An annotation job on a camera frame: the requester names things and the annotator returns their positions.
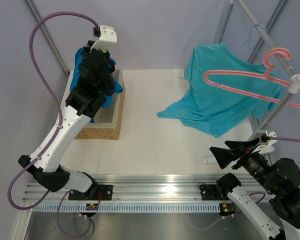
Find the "dark blue t shirt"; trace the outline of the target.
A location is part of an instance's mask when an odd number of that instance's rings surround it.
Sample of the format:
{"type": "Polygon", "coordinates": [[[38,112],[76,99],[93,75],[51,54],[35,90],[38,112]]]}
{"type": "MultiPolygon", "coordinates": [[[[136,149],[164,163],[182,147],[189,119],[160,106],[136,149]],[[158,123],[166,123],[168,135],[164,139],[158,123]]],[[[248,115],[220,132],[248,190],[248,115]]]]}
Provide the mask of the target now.
{"type": "Polygon", "coordinates": [[[75,54],[75,65],[70,93],[65,100],[77,115],[93,118],[101,108],[112,104],[113,95],[123,91],[123,87],[113,76],[116,62],[109,52],[80,48],[75,54]]]}

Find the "pink plastic hanger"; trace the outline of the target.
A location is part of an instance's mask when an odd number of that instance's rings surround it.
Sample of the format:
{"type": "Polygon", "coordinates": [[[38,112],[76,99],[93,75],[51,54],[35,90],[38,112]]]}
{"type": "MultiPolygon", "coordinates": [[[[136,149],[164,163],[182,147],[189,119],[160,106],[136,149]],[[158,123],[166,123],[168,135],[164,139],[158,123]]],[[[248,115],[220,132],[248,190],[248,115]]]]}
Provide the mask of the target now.
{"type": "Polygon", "coordinates": [[[203,74],[203,80],[212,87],[278,104],[280,99],[270,91],[286,88],[288,93],[292,95],[300,94],[300,73],[293,75],[290,81],[274,76],[272,71],[275,65],[270,61],[270,57],[274,55],[279,55],[284,60],[292,58],[292,54],[288,49],[276,47],[268,50],[263,56],[262,64],[265,67],[263,72],[214,69],[206,71],[203,74]]]}

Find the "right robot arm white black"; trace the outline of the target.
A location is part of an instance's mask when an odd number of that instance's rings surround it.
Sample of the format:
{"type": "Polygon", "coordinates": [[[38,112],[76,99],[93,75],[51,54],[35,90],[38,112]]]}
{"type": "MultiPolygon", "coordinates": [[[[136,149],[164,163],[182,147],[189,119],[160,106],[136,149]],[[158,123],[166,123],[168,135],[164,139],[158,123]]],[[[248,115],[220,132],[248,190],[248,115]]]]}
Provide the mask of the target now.
{"type": "Polygon", "coordinates": [[[231,200],[253,224],[264,240],[300,240],[300,168],[290,158],[281,158],[270,165],[259,153],[266,144],[273,145],[279,137],[261,136],[251,141],[226,141],[226,148],[212,146],[210,151],[219,167],[244,168],[272,196],[273,211],[282,222],[275,224],[251,199],[242,183],[232,173],[216,181],[216,193],[231,200]]]}

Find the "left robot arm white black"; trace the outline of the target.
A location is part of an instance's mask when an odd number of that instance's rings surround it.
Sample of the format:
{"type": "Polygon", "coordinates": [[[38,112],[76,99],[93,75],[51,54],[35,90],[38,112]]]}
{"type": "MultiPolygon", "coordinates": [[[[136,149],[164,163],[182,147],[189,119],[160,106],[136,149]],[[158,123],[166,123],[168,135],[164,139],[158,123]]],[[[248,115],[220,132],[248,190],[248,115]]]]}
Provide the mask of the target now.
{"type": "Polygon", "coordinates": [[[50,192],[62,188],[79,192],[91,200],[98,194],[98,183],[85,172],[75,172],[60,162],[77,134],[90,123],[97,112],[109,108],[113,95],[122,87],[113,77],[115,61],[108,48],[89,41],[76,57],[70,93],[61,117],[49,135],[31,155],[22,155],[18,163],[50,192]]]}

